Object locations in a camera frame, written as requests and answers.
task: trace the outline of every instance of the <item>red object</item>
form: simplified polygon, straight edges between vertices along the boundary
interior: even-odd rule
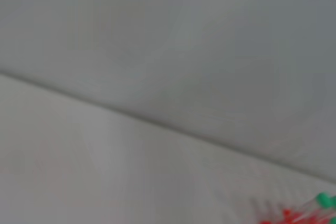
[[[282,211],[283,220],[278,223],[274,223],[269,220],[261,221],[260,224],[328,224],[329,219],[323,219],[323,220],[317,220],[315,216],[311,216],[309,218],[302,218],[300,220],[294,221],[299,216],[302,215],[302,213],[296,212],[294,214],[291,213],[289,209],[284,209]]]

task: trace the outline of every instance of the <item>white ceiling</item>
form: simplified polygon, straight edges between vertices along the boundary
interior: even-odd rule
[[[336,180],[336,0],[0,5],[3,72]]]

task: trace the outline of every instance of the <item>white surface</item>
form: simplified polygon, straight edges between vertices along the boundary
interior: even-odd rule
[[[0,69],[336,179],[334,0],[0,0]]]
[[[0,218],[257,223],[336,186],[0,77]]]

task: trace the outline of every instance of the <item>green object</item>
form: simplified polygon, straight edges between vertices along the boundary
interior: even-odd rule
[[[331,200],[332,200],[332,207],[336,209],[336,196],[332,197]]]
[[[332,217],[329,221],[329,224],[336,224],[336,217]]]
[[[333,203],[334,199],[332,199],[327,193],[320,193],[316,196],[315,199],[316,199],[317,203],[323,209],[327,209],[327,208],[335,206],[334,203]]]

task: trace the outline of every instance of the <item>gray surface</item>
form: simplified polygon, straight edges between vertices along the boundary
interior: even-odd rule
[[[0,68],[336,179],[334,0],[0,0]]]
[[[336,185],[0,76],[0,216],[257,224]]]

